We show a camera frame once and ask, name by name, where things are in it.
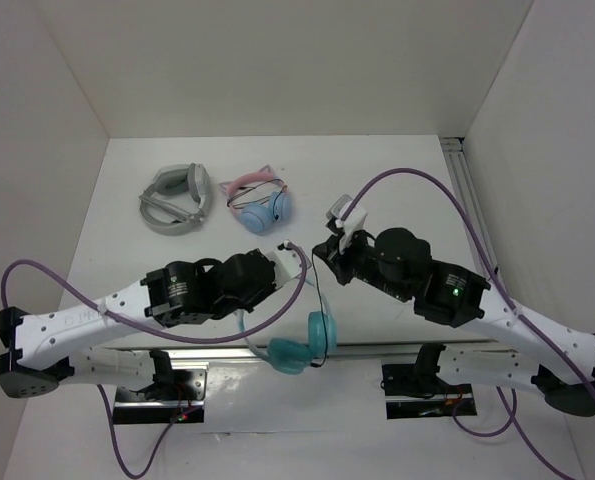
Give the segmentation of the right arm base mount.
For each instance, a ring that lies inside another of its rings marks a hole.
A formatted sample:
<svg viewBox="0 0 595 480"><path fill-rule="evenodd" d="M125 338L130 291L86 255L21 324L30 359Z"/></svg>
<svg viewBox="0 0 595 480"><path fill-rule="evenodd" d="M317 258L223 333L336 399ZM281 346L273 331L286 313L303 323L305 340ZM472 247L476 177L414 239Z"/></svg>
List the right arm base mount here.
<svg viewBox="0 0 595 480"><path fill-rule="evenodd" d="M388 420L476 416L477 408L470 384L451 385L437 373L443 344L424 344L417 357L407 363L382 365L380 388L385 394Z"/></svg>

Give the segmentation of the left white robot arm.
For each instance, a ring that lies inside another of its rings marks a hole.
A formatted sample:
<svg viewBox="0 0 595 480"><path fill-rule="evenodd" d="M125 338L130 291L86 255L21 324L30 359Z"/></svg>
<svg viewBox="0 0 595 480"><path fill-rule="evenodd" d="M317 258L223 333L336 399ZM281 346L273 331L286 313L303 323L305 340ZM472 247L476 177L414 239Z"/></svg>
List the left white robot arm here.
<svg viewBox="0 0 595 480"><path fill-rule="evenodd" d="M45 395L66 383L116 385L161 399L181 379L169 355L106 348L133 333L164 338L172 328L252 311L284 284L275 254L259 250L225 261L174 261L97 300L45 314L0 311L0 387L10 398Z"/></svg>

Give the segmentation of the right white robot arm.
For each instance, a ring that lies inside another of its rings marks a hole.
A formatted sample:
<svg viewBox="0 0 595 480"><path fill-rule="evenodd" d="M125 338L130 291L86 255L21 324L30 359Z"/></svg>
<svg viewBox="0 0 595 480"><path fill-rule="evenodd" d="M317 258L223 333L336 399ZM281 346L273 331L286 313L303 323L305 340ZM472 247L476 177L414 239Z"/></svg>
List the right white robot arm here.
<svg viewBox="0 0 595 480"><path fill-rule="evenodd" d="M595 333L508 305L486 278L434 259L430 244L402 227L377 237L360 230L347 246L340 236L331 235L314 247L313 254L341 285L360 280L403 303L411 302L414 313L427 321L505 345L499 351L422 345L413 369L421 390L488 384L537 394L569 415L595 415Z"/></svg>

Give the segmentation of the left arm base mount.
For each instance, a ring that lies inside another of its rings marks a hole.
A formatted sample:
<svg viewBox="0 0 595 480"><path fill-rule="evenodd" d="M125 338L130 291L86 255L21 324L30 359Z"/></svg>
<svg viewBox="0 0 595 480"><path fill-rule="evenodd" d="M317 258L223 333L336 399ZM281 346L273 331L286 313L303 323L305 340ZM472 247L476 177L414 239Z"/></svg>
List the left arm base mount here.
<svg viewBox="0 0 595 480"><path fill-rule="evenodd" d="M112 405L115 425L192 424L204 421L208 368L174 366L163 350L135 352L137 383L117 387Z"/></svg>

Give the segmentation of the teal cat-ear headphones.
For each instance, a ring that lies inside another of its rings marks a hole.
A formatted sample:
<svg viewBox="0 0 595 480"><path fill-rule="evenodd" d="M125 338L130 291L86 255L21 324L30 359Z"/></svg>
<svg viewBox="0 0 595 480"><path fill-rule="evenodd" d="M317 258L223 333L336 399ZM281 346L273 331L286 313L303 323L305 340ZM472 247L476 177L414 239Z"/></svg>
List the teal cat-ear headphones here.
<svg viewBox="0 0 595 480"><path fill-rule="evenodd" d="M272 338L265 348L259 348L248 337L248 349L274 370L299 375L307 367L320 368L337 349L337 324L327 307L308 315L307 342L287 338Z"/></svg>

